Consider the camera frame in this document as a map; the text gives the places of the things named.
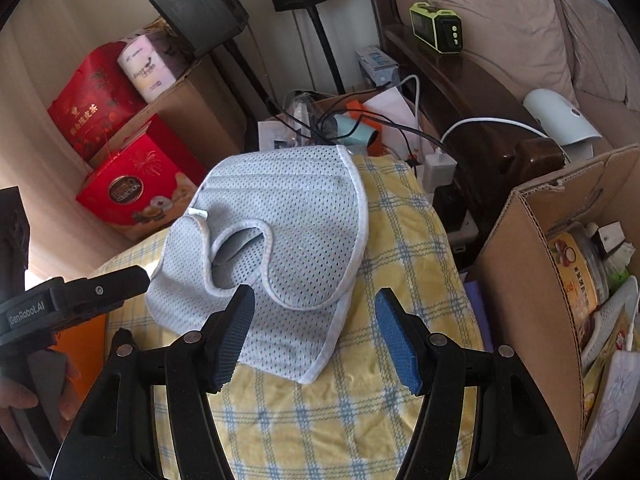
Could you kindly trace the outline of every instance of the red gift box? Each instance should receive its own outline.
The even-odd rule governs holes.
[[[207,170],[154,115],[85,181],[78,202],[130,240],[187,209]]]
[[[84,160],[146,106],[118,65],[126,45],[120,41],[95,49],[49,107],[51,119]]]

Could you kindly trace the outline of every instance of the yellow cloth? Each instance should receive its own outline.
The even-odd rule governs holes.
[[[378,331],[374,297],[389,286],[408,312],[432,332],[482,349],[475,317],[449,250],[446,233],[408,166],[388,158],[356,158],[369,200],[369,241],[351,309],[334,356],[307,386],[238,365],[210,405],[238,480],[341,480],[396,476],[422,398],[398,381]],[[120,254],[101,271],[139,264],[151,273],[166,231]],[[142,349],[169,345],[143,297],[111,313],[107,343],[124,327]],[[475,399],[465,409],[454,479],[466,473]],[[164,388],[156,389],[158,443],[164,475],[179,478]]]

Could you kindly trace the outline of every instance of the finger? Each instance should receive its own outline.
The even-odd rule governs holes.
[[[21,384],[0,376],[0,408],[26,410],[38,405],[38,397]]]
[[[60,409],[60,415],[62,415],[65,420],[73,420],[78,414],[78,410],[80,409],[80,396],[71,381],[66,382],[58,407]]]
[[[36,457],[34,457],[31,452],[29,444],[27,444],[27,441],[24,439],[22,431],[16,424],[15,419],[9,410],[0,409],[0,426],[20,457],[31,464],[37,464],[38,461],[36,460]]]
[[[71,379],[72,381],[77,381],[80,377],[82,377],[82,374],[80,373],[80,370],[78,370],[75,365],[71,362],[70,359],[66,360],[66,376]]]
[[[72,420],[65,420],[64,418],[60,419],[60,437],[62,437],[62,440],[66,439],[66,436],[69,433],[69,430],[71,429],[71,425],[74,422]]]

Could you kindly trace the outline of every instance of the blue gripper pad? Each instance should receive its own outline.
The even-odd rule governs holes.
[[[422,388],[422,377],[418,371],[418,359],[414,347],[404,333],[404,329],[398,319],[397,309],[402,310],[398,303],[394,306],[386,297],[384,289],[376,294],[376,319],[386,347],[391,354],[391,360],[396,367],[396,373],[400,382],[418,395]]]
[[[240,285],[236,294],[244,294],[240,304],[236,307],[232,319],[222,337],[222,343],[216,352],[215,373],[211,378],[211,383],[217,389],[221,389],[227,384],[234,374],[238,358],[244,345],[244,340],[249,332],[249,326],[254,319],[255,297],[254,292],[248,285]]]

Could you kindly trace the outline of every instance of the curtain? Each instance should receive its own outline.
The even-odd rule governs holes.
[[[47,114],[99,46],[75,22],[64,0],[22,0],[0,30],[0,187],[20,189],[41,278],[85,276],[131,245],[76,202],[88,167]]]

